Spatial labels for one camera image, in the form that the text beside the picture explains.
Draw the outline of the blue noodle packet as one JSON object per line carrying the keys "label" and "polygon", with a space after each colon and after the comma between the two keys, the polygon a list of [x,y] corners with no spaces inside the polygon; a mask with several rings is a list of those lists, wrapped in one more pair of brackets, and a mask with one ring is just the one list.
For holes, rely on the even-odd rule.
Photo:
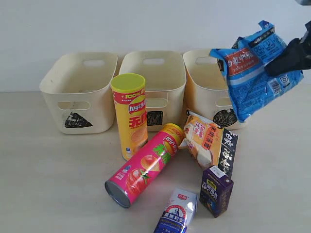
{"label": "blue noodle packet", "polygon": [[272,23],[262,20],[261,30],[239,37],[230,49],[211,49],[218,60],[221,74],[239,122],[295,87],[303,78],[300,70],[272,76],[265,66],[285,50],[286,44]]}

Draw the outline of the orange noodle packet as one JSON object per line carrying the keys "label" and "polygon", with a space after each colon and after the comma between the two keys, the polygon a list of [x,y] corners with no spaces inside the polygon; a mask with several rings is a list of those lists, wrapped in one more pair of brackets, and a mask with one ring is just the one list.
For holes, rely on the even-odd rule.
{"label": "orange noodle packet", "polygon": [[180,149],[188,149],[202,169],[217,166],[232,177],[238,135],[210,119],[187,110],[185,138]]}

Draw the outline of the yellow Lays chips can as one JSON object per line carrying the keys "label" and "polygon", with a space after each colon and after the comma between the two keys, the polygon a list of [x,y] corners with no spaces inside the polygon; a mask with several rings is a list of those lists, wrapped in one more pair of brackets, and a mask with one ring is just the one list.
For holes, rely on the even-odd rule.
{"label": "yellow Lays chips can", "polygon": [[121,152],[129,160],[148,141],[145,79],[135,73],[114,77],[110,83]]}

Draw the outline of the pink Lays chips can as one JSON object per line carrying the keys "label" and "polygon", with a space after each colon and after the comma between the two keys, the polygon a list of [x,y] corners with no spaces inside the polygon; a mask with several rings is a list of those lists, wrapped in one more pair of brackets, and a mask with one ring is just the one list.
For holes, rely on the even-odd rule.
{"label": "pink Lays chips can", "polygon": [[168,123],[104,183],[108,195],[129,208],[176,155],[184,139],[183,130]]}

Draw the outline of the cream bin with circle mark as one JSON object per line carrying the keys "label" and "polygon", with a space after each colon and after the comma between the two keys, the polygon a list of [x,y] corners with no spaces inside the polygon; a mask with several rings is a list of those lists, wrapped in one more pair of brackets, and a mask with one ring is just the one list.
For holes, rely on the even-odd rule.
{"label": "cream bin with circle mark", "polygon": [[229,130],[244,128],[234,113],[228,89],[217,59],[210,49],[190,50],[183,54],[187,83],[185,102],[189,110]]}

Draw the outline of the cream bin with square mark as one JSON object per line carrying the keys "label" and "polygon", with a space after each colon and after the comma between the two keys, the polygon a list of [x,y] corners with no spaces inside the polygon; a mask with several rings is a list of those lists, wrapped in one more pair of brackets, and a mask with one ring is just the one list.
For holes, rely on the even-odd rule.
{"label": "cream bin with square mark", "polygon": [[159,131],[167,123],[179,124],[187,82],[182,55],[169,50],[134,51],[125,55],[119,74],[145,78],[147,125]]}

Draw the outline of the purple drink carton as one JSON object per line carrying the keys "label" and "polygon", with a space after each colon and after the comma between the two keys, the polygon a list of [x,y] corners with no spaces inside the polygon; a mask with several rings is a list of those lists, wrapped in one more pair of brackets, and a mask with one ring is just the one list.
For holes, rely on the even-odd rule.
{"label": "purple drink carton", "polygon": [[203,171],[199,201],[218,217],[228,209],[234,182],[217,166]]}

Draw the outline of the white blue milk pouch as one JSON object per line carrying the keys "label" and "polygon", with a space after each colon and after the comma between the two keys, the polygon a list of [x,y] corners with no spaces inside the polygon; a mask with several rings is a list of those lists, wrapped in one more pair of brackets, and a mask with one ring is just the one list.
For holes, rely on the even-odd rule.
{"label": "white blue milk pouch", "polygon": [[198,196],[176,188],[160,217],[155,233],[186,233],[197,208]]}

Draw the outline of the cream bin with triangle mark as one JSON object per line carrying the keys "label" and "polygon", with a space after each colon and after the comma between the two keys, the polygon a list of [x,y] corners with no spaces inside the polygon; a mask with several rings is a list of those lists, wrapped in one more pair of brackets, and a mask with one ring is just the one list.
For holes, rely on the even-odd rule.
{"label": "cream bin with triangle mark", "polygon": [[79,52],[59,58],[39,85],[59,131],[93,134],[108,130],[115,109],[110,81],[117,55]]}

